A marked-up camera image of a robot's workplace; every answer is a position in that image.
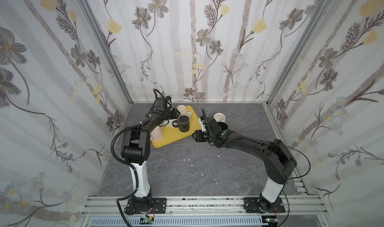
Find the beige mug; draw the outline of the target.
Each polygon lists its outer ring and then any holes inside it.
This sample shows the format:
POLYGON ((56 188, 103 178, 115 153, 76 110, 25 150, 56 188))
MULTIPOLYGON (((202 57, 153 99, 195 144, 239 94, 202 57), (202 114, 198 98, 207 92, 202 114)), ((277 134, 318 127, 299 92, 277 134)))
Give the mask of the beige mug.
POLYGON ((192 117, 192 113, 188 111, 188 108, 186 105, 178 105, 177 110, 179 111, 181 116, 187 116, 189 118, 192 117))

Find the white speckled mug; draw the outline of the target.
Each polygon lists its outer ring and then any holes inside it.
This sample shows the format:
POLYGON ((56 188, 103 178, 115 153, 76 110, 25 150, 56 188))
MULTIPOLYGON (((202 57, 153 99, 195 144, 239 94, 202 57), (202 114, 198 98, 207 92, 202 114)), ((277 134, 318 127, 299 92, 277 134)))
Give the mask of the white speckled mug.
POLYGON ((218 123, 225 123, 226 122, 226 116, 223 113, 221 113, 221 112, 215 113, 214 114, 214 119, 218 123))

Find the yellow tray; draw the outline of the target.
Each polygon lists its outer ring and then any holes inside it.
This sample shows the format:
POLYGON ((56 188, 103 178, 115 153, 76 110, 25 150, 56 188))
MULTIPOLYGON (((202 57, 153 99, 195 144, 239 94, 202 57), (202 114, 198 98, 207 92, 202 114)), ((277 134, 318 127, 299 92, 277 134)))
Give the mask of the yellow tray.
POLYGON ((195 110, 190 105, 187 105, 187 108, 188 111, 192 113, 192 117, 190 118, 190 130, 187 133, 182 133, 178 130, 178 128, 161 127, 164 138, 158 142, 152 141, 154 148, 158 149, 164 147, 166 145, 191 136, 195 131, 201 130, 201 125, 199 124, 199 117, 196 114, 195 110))

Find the black and white mug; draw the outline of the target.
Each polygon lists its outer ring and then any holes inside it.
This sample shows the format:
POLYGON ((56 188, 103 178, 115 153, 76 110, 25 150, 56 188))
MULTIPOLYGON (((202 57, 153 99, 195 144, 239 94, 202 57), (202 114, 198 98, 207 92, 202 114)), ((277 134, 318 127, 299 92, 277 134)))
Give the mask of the black and white mug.
POLYGON ((217 124, 219 125, 219 127, 224 131, 224 130, 227 130, 229 127, 226 123, 224 122, 217 122, 217 124))

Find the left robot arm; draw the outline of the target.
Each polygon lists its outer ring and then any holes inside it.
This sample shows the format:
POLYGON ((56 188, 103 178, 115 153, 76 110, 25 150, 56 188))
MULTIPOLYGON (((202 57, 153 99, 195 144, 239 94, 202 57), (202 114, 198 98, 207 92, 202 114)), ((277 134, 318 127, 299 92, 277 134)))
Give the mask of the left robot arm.
POLYGON ((175 117, 172 98, 156 97, 144 120, 126 127, 116 134, 111 143, 111 154, 131 170, 133 192, 117 200, 128 200, 127 211, 149 212, 153 208, 151 187, 147 176, 147 160, 151 152, 150 135, 164 121, 175 117))

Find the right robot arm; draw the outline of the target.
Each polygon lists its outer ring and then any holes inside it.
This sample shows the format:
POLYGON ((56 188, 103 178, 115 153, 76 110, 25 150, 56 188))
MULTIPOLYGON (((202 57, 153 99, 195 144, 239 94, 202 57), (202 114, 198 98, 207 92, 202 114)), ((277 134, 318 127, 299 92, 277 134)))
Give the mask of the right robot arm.
POLYGON ((257 200, 256 209, 261 213, 271 212, 289 177, 297 167, 297 161, 289 148, 278 139, 272 142, 261 141, 233 130, 223 129, 212 117, 200 117, 200 124, 202 129, 193 134, 196 142, 207 142, 218 149, 238 150, 264 162, 268 179, 257 200))

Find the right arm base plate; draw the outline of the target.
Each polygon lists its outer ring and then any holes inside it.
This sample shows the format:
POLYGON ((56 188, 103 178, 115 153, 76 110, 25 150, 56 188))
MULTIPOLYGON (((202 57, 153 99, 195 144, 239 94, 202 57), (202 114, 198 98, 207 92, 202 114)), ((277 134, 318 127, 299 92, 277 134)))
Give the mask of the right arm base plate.
POLYGON ((286 209, 281 198, 277 198, 274 203, 270 203, 264 198, 243 198, 244 206, 247 214, 258 213, 258 214, 278 214, 285 213, 286 209))

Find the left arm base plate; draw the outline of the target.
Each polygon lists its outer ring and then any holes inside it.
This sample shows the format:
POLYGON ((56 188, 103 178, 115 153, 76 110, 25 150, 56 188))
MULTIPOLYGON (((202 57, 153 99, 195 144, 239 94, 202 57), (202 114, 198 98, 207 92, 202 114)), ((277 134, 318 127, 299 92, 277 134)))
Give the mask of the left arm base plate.
POLYGON ((124 208, 126 215, 134 214, 165 214, 167 207, 166 198, 137 198, 128 199, 124 208))

